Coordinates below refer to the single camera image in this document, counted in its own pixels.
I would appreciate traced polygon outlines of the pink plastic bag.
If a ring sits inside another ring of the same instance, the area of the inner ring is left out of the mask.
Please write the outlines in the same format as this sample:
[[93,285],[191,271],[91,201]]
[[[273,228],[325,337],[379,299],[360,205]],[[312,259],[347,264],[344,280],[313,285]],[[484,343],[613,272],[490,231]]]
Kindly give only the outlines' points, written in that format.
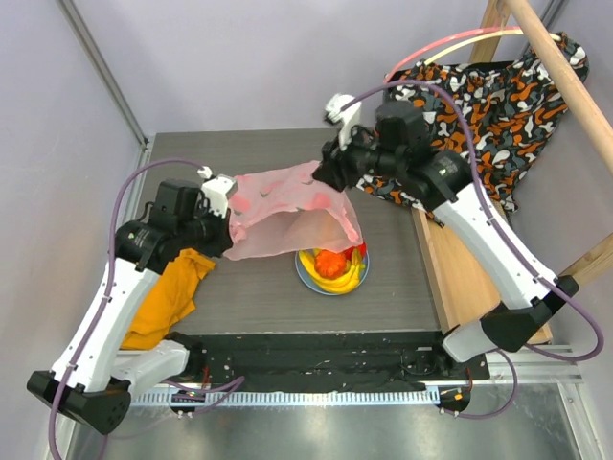
[[346,193],[312,178],[319,163],[236,177],[229,200],[231,261],[265,258],[307,249],[342,252],[363,242]]

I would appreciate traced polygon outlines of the orange tangerine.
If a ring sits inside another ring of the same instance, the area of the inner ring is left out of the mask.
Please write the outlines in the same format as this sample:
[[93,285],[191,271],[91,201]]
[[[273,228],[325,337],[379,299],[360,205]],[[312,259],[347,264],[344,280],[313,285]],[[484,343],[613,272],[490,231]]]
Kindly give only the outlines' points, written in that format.
[[314,257],[314,269],[323,278],[336,279],[345,274],[347,259],[343,253],[321,250]]

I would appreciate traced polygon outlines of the red orange persimmon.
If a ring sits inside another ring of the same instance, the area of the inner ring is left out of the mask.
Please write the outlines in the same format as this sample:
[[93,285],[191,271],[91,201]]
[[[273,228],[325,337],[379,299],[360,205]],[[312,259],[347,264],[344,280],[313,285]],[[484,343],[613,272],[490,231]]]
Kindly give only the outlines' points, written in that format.
[[344,254],[347,258],[350,258],[352,256],[352,253],[354,250],[357,250],[360,255],[362,257],[365,256],[366,252],[367,252],[367,244],[365,242],[362,242],[361,244],[357,245],[357,246],[352,246],[346,250],[344,250]]

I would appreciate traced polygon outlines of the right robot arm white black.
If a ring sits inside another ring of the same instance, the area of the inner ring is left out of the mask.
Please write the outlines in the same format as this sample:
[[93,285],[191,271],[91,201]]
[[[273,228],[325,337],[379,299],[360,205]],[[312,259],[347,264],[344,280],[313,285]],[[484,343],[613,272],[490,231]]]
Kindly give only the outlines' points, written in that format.
[[577,294],[573,277],[556,276],[539,261],[530,271],[531,252],[493,208],[481,202],[468,163],[456,152],[432,147],[422,112],[410,103],[389,101],[376,110],[374,130],[359,124],[361,105],[336,95],[325,120],[337,138],[324,144],[313,178],[338,192],[366,175],[393,179],[444,226],[450,228],[489,275],[501,298],[477,320],[445,334],[432,358],[434,370],[457,377],[467,362],[493,349],[516,352]]

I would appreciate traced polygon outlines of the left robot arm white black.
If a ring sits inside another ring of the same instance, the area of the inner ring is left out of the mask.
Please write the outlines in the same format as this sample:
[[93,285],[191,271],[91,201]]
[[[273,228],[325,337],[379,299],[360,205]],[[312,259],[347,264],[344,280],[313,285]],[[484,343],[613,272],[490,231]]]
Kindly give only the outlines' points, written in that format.
[[48,406],[101,435],[114,431],[132,401],[169,378],[197,380],[202,344],[169,333],[127,361],[116,354],[141,304],[183,249],[218,258],[232,246],[229,199],[237,184],[220,174],[202,184],[163,181],[148,211],[112,233],[110,261],[73,339],[48,371],[35,371],[27,389]]

